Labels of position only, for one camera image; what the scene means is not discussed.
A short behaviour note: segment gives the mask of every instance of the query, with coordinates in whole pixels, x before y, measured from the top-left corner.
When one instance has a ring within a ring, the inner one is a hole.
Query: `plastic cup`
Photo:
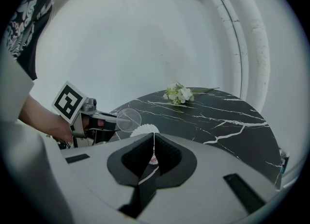
[[[117,115],[116,124],[120,130],[130,133],[141,125],[141,115],[136,110],[123,109]]]

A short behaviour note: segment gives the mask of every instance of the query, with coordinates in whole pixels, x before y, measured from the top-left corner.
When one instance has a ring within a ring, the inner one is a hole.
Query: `white pipe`
[[[283,188],[288,188],[288,187],[290,187],[290,186],[292,186],[293,184],[295,184],[296,183],[296,181],[297,181],[297,179],[298,179],[298,177],[295,177],[291,182],[289,182],[289,183],[287,183],[287,184],[285,184],[284,186],[283,186]]]
[[[241,96],[241,81],[242,81],[242,68],[241,68],[241,56],[238,45],[238,39],[234,30],[234,25],[222,0],[212,0],[213,4],[217,8],[218,14],[223,21],[224,28],[226,30],[232,58],[232,70],[233,70],[233,88],[232,92],[229,92],[237,97]]]
[[[261,112],[266,100],[270,78],[269,44],[261,13],[254,0],[239,0],[251,24],[251,33],[256,45],[258,76],[255,79],[255,95],[250,104]]]
[[[241,55],[241,69],[242,69],[242,77],[241,77],[241,96],[242,100],[246,100],[248,94],[248,48],[246,43],[246,38],[243,33],[243,29],[239,18],[229,0],[222,0],[224,3],[228,14],[232,19],[232,24],[234,31],[237,36],[237,41],[239,45],[240,55]]]

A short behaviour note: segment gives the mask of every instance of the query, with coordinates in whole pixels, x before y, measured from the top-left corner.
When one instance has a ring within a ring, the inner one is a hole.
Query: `white sleeve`
[[[0,44],[0,120],[15,122],[34,83]]]

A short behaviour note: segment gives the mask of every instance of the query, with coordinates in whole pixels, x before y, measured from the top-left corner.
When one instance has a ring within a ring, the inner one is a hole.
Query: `flower bouquet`
[[[187,101],[194,101],[194,94],[204,93],[218,88],[206,88],[203,90],[191,90],[184,87],[178,82],[174,82],[168,85],[163,98],[165,100],[170,100],[173,105],[180,105],[186,103]]]

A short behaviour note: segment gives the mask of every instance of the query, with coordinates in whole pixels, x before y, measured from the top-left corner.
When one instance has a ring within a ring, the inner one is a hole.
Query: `black marble table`
[[[195,101],[174,106],[163,99],[164,91],[132,100],[111,113],[132,108],[143,124],[155,125],[160,133],[182,137],[223,149],[267,177],[276,188],[281,185],[281,159],[277,141],[266,121],[249,104],[228,93],[212,90],[195,94]],[[130,133],[117,131],[110,141]],[[159,173],[149,165],[141,180]]]

